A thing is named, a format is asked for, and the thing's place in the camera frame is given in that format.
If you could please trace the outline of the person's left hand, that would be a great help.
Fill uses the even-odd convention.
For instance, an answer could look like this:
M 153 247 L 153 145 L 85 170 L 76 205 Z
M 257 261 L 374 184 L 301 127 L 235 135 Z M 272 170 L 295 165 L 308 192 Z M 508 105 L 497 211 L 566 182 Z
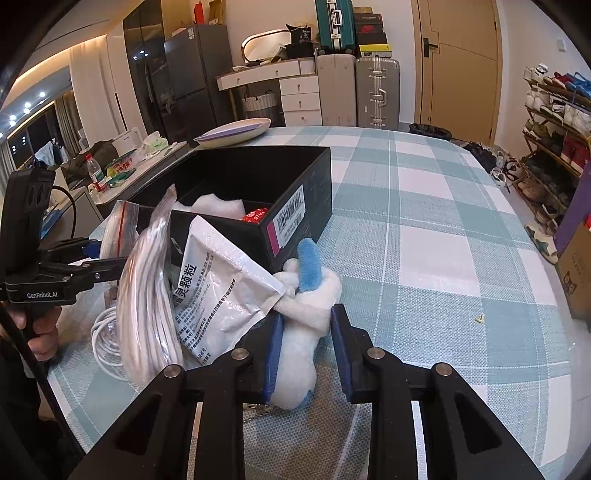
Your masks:
M 2 305 L 6 308 L 16 327 L 19 330 L 25 329 L 27 325 L 25 312 L 6 302 L 3 302 Z M 53 306 L 32 323 L 35 336 L 28 341 L 28 346 L 37 361 L 48 361 L 58 351 L 59 332 L 57 321 L 60 314 L 61 307 Z

